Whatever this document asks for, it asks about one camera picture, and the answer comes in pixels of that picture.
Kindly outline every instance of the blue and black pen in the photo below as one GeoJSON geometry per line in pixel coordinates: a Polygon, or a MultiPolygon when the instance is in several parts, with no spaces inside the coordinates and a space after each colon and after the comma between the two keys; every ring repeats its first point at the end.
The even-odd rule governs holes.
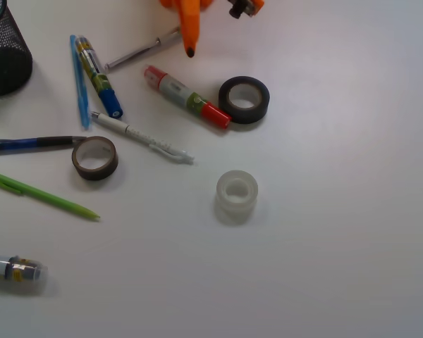
{"type": "Polygon", "coordinates": [[[0,151],[43,148],[48,146],[74,146],[82,136],[38,137],[36,139],[0,139],[0,151]]]}

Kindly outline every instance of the green mechanical pencil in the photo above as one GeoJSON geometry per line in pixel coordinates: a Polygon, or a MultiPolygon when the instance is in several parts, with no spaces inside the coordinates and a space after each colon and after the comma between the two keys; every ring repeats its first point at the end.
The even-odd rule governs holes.
{"type": "Polygon", "coordinates": [[[19,181],[13,180],[12,178],[0,175],[0,188],[5,189],[9,192],[13,192],[17,195],[28,195],[40,201],[46,202],[53,206],[57,206],[71,213],[80,215],[85,218],[95,220],[100,218],[99,215],[86,209],[78,204],[75,204],[65,199],[61,199],[57,196],[43,192],[42,190],[31,187],[30,185],[23,184],[19,181]]]}

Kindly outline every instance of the brown tape roll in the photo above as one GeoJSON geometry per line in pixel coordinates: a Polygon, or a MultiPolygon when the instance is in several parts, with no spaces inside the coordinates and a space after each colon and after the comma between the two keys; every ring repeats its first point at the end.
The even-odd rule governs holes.
{"type": "Polygon", "coordinates": [[[94,136],[75,146],[72,163],[85,180],[99,181],[114,173],[119,159],[113,142],[105,137],[94,136]]]}

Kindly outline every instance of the pen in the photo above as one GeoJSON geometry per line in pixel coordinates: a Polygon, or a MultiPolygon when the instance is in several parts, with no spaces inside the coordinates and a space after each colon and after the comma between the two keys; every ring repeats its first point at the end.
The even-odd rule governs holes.
{"type": "Polygon", "coordinates": [[[100,66],[95,50],[91,43],[85,37],[79,36],[75,39],[75,45],[83,64],[83,69],[96,89],[100,100],[105,106],[106,112],[112,118],[120,118],[123,114],[118,98],[114,93],[113,88],[104,74],[104,70],[100,66]]]}
{"type": "Polygon", "coordinates": [[[86,139],[81,136],[38,137],[36,139],[0,139],[0,151],[42,148],[46,146],[72,146],[86,139]]]}
{"type": "Polygon", "coordinates": [[[80,111],[80,119],[82,126],[88,130],[90,128],[90,115],[87,113],[87,91],[85,78],[83,77],[83,68],[80,58],[78,57],[77,48],[75,47],[75,35],[70,36],[70,49],[72,51],[73,69],[75,73],[75,85],[77,87],[78,110],[80,111]]]}
{"type": "Polygon", "coordinates": [[[59,208],[62,208],[66,211],[80,215],[85,218],[89,218],[92,220],[100,218],[100,216],[96,213],[82,206],[79,206],[78,204],[66,201],[65,199],[54,196],[47,192],[43,192],[42,190],[36,189],[34,187],[31,187],[30,185],[23,184],[19,181],[13,180],[12,178],[3,175],[0,175],[0,188],[9,192],[13,192],[17,195],[25,194],[31,196],[35,199],[39,199],[40,201],[46,202],[53,206],[57,206],[59,208]]]}
{"type": "Polygon", "coordinates": [[[157,37],[155,41],[151,44],[147,44],[141,48],[138,48],[130,53],[121,56],[120,58],[116,58],[111,62],[105,64],[106,70],[111,70],[120,64],[129,61],[129,60],[137,60],[144,55],[147,55],[148,52],[153,51],[154,49],[159,49],[162,46],[169,46],[177,41],[182,39],[182,34],[180,33],[180,28],[176,27],[172,31],[170,31],[167,35],[162,37],[157,37]]]}
{"type": "Polygon", "coordinates": [[[96,113],[95,111],[91,112],[91,116],[93,120],[117,131],[122,134],[125,134],[133,139],[137,139],[138,141],[147,144],[151,149],[158,151],[159,153],[165,155],[166,157],[170,158],[171,160],[178,161],[178,162],[186,162],[191,163],[195,159],[193,156],[188,155],[186,151],[177,150],[170,144],[166,142],[159,142],[153,139],[150,136],[144,135],[141,132],[133,129],[128,124],[121,122],[119,120],[115,120],[113,118],[109,118],[108,116],[100,113],[96,113]]]}

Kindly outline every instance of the pen clip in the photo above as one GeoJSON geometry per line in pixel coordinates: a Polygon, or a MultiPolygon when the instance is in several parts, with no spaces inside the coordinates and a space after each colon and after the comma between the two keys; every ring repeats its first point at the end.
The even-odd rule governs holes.
{"type": "Polygon", "coordinates": [[[177,162],[191,162],[191,160],[187,157],[187,156],[181,156],[181,155],[173,155],[170,154],[169,152],[153,145],[150,144],[149,147],[155,151],[158,151],[159,153],[165,155],[167,158],[170,158],[173,161],[177,161],[177,162]]]}
{"type": "Polygon", "coordinates": [[[12,187],[9,187],[8,185],[0,182],[0,188],[2,188],[3,190],[6,190],[7,192],[12,192],[13,194],[16,195],[23,195],[23,193],[20,190],[14,189],[12,187]]]}

